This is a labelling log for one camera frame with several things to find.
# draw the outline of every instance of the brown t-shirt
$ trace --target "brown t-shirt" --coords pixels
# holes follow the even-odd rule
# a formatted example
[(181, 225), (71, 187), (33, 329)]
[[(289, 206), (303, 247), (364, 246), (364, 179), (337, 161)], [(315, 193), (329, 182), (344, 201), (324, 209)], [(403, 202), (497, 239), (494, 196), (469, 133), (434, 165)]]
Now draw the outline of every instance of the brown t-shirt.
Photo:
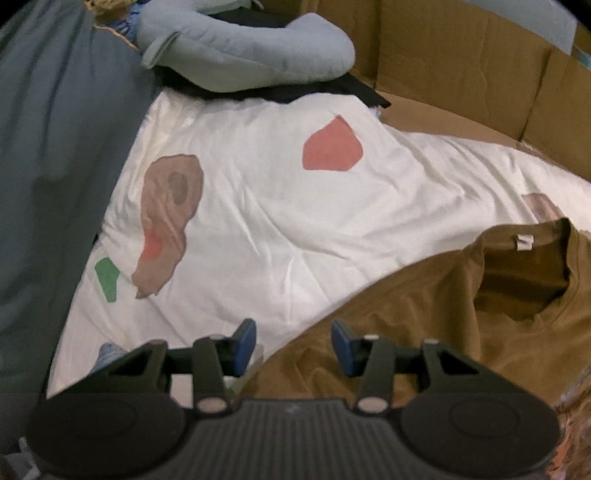
[[(554, 404), (591, 364), (591, 241), (568, 221), (505, 225), (393, 273), (321, 320), (260, 368), (242, 397), (344, 397), (330, 322), (419, 347), (437, 338)], [(395, 405), (416, 394), (395, 380)]]

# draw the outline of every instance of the gray blanket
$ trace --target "gray blanket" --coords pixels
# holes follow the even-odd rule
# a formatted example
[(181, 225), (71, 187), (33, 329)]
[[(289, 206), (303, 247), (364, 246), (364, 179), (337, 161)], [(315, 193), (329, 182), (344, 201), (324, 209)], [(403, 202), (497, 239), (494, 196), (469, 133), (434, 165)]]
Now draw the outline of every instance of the gray blanket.
[(82, 0), (0, 30), (0, 453), (42, 394), (112, 189), (159, 92)]

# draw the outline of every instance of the neck pillow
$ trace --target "neck pillow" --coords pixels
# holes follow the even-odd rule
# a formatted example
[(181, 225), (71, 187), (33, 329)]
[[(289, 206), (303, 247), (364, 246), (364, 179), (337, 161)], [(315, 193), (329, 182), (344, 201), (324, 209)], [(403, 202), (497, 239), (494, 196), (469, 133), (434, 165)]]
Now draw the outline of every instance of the neck pillow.
[(285, 28), (244, 27), (207, 15), (250, 0), (220, 3), (146, 3), (137, 30), (144, 67), (169, 67), (201, 88), (228, 93), (333, 80), (355, 63), (347, 34), (319, 15), (303, 15)]

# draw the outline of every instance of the red patch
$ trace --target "red patch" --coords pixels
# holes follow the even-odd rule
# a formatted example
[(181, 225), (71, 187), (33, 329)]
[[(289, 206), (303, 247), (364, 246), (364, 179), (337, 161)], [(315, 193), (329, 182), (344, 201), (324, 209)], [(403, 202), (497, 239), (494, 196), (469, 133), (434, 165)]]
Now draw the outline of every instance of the red patch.
[(306, 170), (348, 171), (363, 157), (363, 146), (340, 115), (304, 144)]
[(150, 230), (144, 230), (144, 251), (140, 256), (140, 260), (156, 260), (162, 250), (164, 248), (164, 244), (162, 240), (156, 233), (156, 230), (151, 228)]

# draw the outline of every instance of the white comforter with colored patches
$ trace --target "white comforter with colored patches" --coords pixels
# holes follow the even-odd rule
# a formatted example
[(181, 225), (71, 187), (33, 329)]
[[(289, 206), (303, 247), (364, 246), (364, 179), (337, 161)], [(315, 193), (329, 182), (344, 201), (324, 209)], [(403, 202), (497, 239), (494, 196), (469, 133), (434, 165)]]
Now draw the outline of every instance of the white comforter with colored patches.
[[(531, 193), (545, 195), (538, 207)], [(591, 230), (590, 202), (591, 184), (537, 158), (399, 132), (353, 97), (205, 103), (165, 91), (113, 193), (50, 394), (86, 375), (104, 342), (188, 346), (246, 317), (261, 361), (377, 279), (491, 226), (534, 223), (554, 205)], [(173, 395), (190, 404), (187, 379)]]

